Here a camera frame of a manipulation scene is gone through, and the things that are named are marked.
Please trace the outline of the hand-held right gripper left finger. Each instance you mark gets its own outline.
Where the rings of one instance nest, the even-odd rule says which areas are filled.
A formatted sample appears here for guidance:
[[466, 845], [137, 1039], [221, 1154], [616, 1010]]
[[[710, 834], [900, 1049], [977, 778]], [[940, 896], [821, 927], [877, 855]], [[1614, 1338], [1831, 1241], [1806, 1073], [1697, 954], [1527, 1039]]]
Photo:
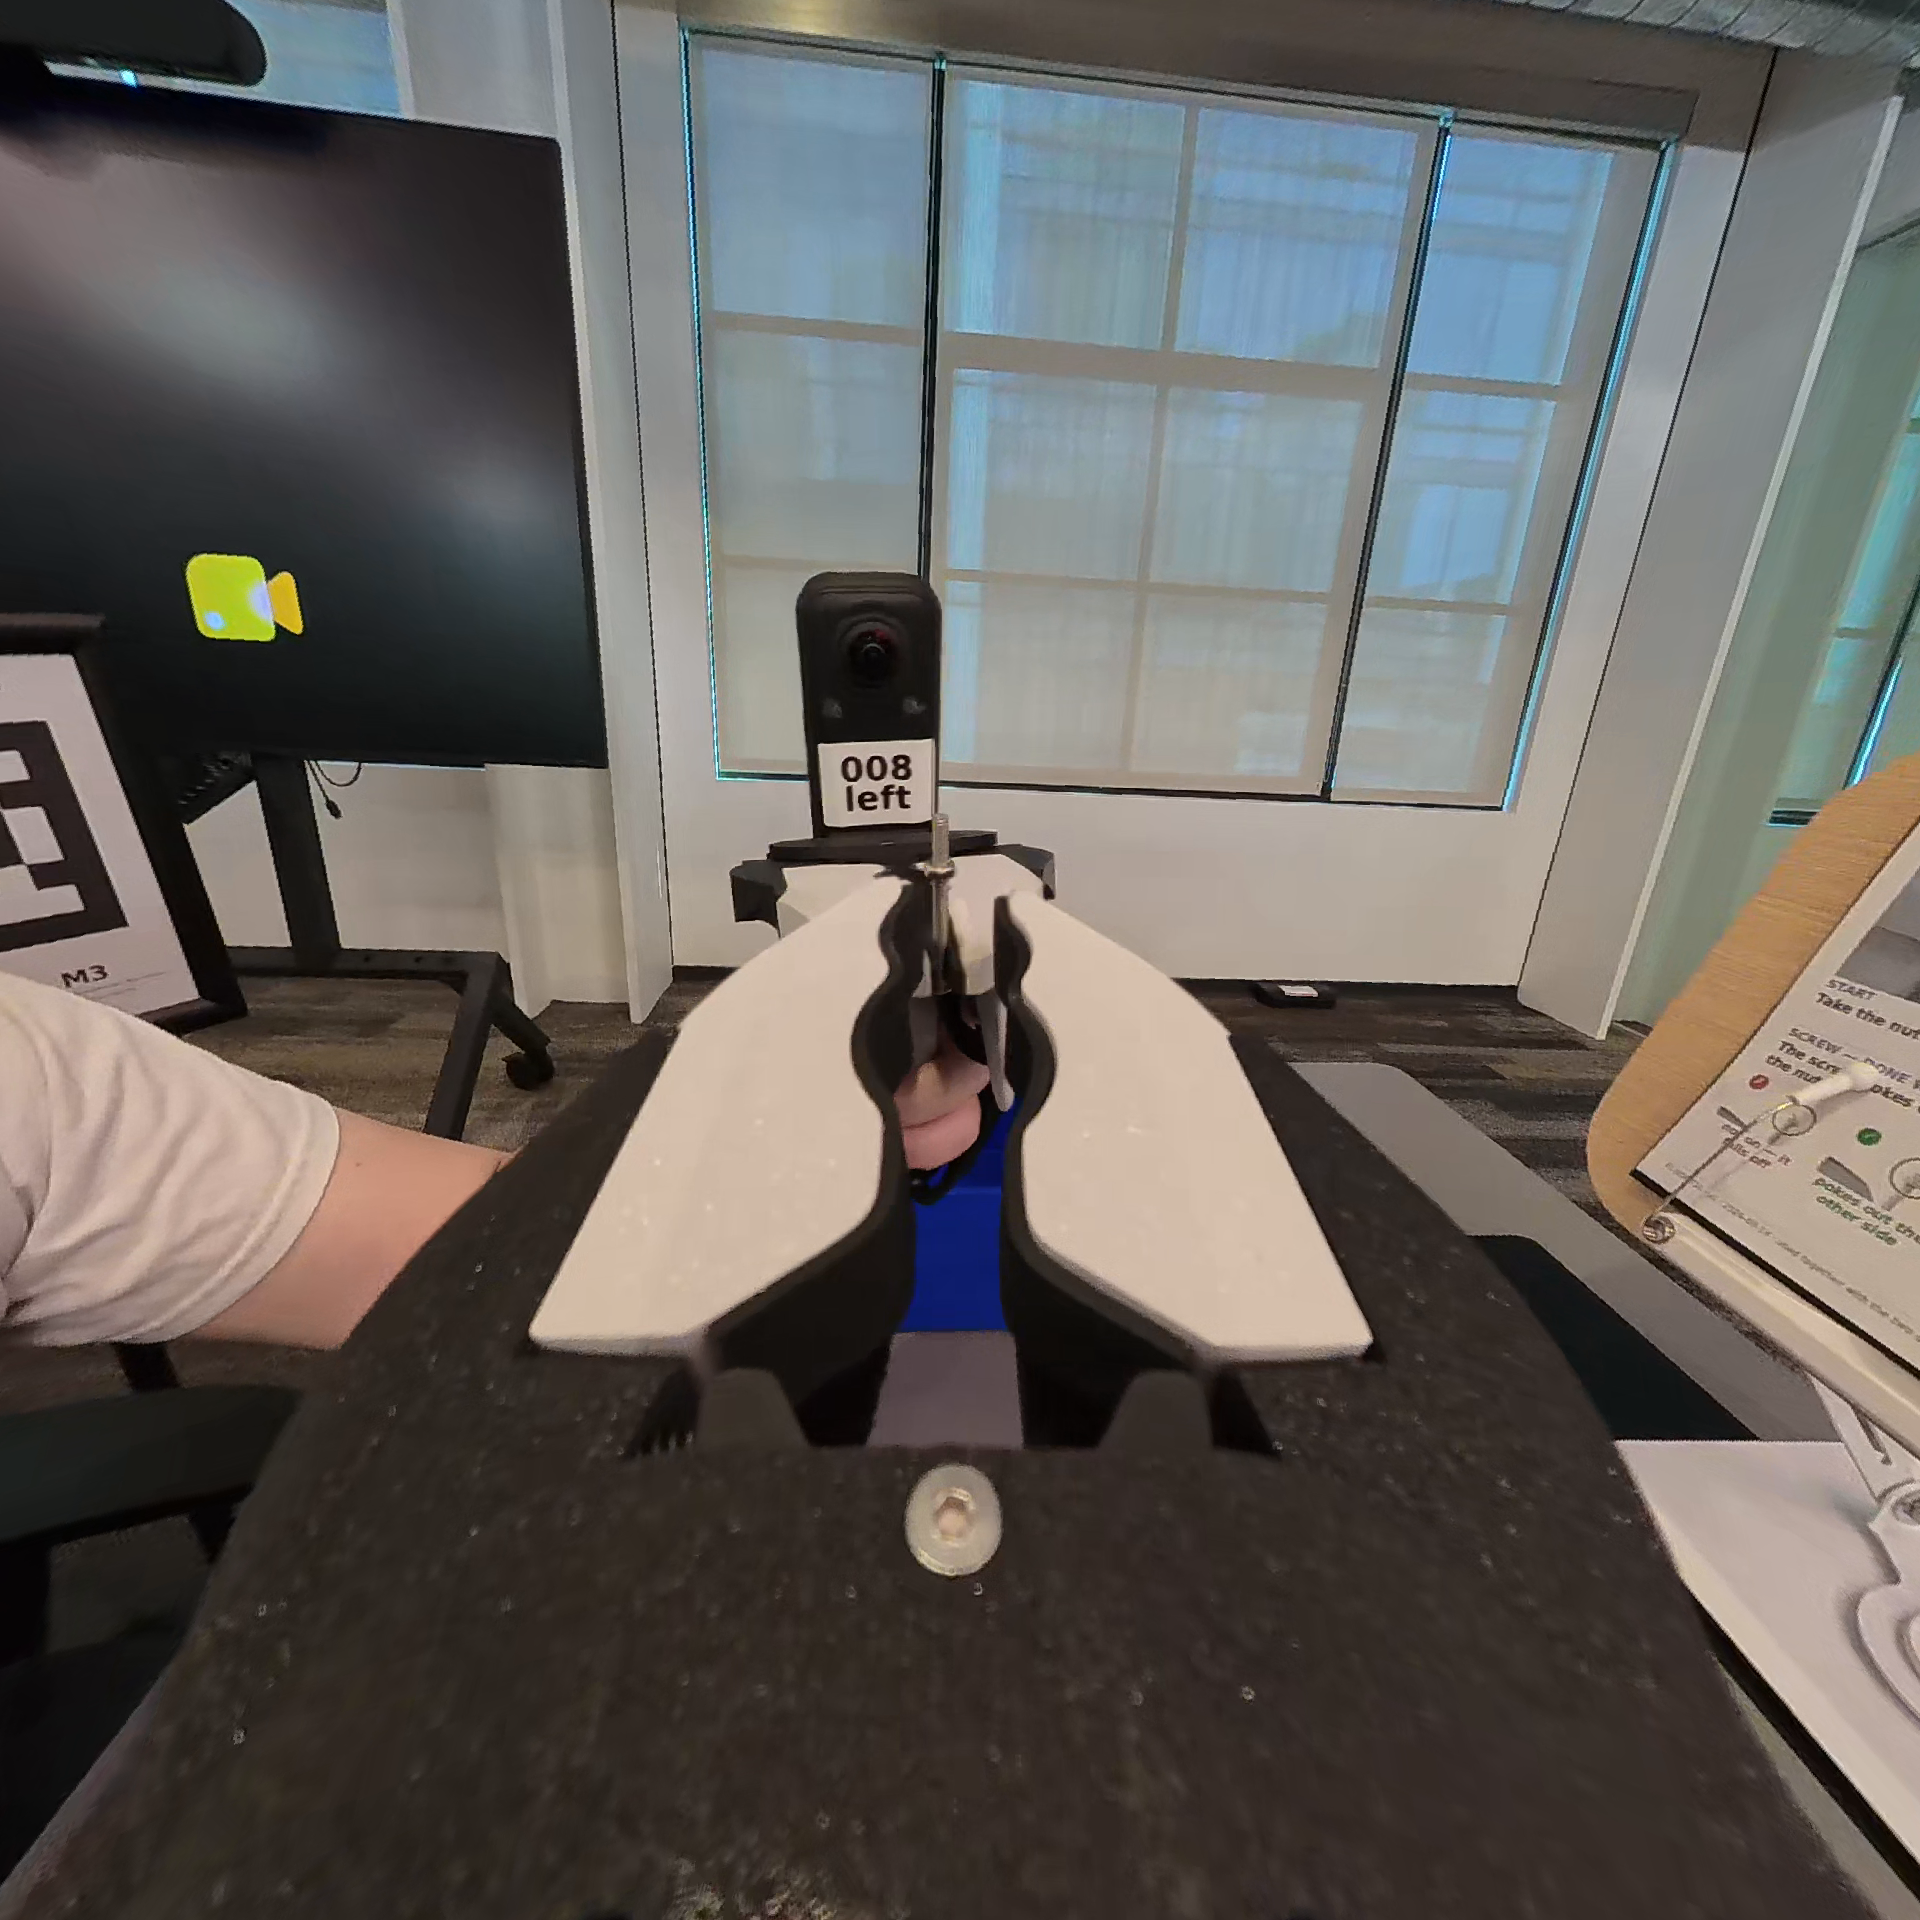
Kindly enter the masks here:
[[913, 1291], [895, 1090], [920, 884], [877, 876], [724, 979], [666, 1048], [529, 1339], [839, 1378]]

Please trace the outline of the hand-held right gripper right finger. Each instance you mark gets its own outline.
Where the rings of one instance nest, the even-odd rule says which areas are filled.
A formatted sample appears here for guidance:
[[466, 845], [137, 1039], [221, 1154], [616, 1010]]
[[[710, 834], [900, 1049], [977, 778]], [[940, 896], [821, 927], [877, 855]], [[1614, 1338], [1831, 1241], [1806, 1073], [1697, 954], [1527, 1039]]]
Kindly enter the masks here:
[[1042, 896], [999, 900], [997, 957], [1029, 1066], [1005, 1197], [1038, 1281], [1210, 1371], [1368, 1354], [1230, 1032]]

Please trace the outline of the blue bin with divider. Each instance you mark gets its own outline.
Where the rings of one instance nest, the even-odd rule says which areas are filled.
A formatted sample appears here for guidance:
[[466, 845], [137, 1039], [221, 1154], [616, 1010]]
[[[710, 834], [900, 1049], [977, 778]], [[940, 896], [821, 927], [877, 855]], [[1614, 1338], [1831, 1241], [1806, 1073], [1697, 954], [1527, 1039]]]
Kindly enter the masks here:
[[913, 1293], [900, 1333], [1005, 1333], [1001, 1307], [1001, 1178], [1016, 1111], [1001, 1113], [976, 1159], [917, 1207]]

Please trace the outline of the person's left forearm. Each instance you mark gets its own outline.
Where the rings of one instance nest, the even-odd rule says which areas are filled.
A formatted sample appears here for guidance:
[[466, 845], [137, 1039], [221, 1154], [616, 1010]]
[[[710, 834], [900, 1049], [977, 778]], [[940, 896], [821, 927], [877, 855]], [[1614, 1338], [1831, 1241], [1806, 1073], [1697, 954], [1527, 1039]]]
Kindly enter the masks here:
[[338, 1111], [327, 1189], [293, 1248], [194, 1338], [338, 1352], [400, 1271], [511, 1153]]

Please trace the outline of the person's left hand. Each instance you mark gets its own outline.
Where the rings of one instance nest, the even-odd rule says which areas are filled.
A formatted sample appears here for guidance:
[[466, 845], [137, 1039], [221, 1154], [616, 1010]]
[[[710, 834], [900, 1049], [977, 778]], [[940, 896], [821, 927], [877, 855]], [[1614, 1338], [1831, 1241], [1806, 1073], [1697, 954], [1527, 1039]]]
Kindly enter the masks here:
[[981, 1097], [991, 1103], [982, 1063], [944, 1042], [895, 1088], [902, 1159], [911, 1170], [935, 1170], [962, 1159], [981, 1131]]

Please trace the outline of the black monitor stand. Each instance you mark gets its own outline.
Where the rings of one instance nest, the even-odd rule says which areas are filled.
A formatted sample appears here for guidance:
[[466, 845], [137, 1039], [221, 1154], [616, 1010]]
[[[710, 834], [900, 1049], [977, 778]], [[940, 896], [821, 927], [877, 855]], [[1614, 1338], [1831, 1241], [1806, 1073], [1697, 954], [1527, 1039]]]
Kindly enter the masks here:
[[503, 1063], [519, 1090], [554, 1077], [550, 1044], [537, 1019], [519, 1008], [511, 968], [498, 952], [357, 949], [346, 946], [329, 889], [310, 763], [242, 752], [162, 756], [160, 776], [182, 823], [194, 823], [244, 786], [257, 794], [269, 842], [279, 905], [290, 941], [228, 946], [240, 976], [314, 980], [431, 980], [456, 999], [439, 1079], [424, 1107], [430, 1137], [462, 1141], [492, 1035], [511, 1048]]

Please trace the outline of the wooden backing board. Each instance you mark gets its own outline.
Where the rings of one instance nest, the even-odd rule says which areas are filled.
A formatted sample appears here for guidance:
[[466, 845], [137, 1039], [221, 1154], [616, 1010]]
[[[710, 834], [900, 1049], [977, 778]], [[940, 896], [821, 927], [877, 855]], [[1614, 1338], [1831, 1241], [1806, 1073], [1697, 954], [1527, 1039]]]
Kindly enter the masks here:
[[1709, 1090], [1917, 823], [1917, 756], [1847, 786], [1734, 914], [1623, 1066], [1589, 1127], [1591, 1187], [1629, 1243], [1655, 1209], [1637, 1168]]

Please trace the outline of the large black monitor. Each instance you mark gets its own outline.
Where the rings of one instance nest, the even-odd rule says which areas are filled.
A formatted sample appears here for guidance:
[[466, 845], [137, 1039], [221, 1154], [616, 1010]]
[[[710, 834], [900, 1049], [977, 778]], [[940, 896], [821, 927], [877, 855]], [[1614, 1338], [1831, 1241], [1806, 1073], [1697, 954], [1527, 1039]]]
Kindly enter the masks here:
[[5, 90], [6, 612], [169, 755], [607, 767], [559, 146]]

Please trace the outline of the framed marker sign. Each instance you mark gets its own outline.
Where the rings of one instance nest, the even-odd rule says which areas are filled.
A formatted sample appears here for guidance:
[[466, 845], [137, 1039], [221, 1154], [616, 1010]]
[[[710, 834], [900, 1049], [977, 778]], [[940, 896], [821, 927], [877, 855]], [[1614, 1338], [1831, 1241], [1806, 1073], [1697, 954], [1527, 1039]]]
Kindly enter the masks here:
[[1, 615], [1, 980], [173, 1034], [246, 999], [153, 759], [118, 723], [96, 615]]

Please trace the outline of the white document stand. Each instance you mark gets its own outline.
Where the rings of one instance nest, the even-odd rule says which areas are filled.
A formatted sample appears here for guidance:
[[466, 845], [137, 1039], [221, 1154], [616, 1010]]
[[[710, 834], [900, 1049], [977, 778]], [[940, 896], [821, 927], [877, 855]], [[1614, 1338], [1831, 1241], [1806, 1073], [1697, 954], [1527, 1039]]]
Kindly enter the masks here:
[[1626, 1466], [1718, 1632], [1913, 1856], [1914, 1368], [1652, 1193], [1645, 1247], [1783, 1356], [1826, 1427], [1808, 1443], [1629, 1443]]

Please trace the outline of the black video bar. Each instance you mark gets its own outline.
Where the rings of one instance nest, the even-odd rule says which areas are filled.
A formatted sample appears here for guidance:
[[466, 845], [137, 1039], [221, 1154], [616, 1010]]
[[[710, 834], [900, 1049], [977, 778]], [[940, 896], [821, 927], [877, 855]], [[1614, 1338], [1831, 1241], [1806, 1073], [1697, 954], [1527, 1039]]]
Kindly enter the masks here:
[[111, 76], [240, 90], [269, 72], [255, 26], [226, 2], [1, 2], [10, 66], [87, 66]]

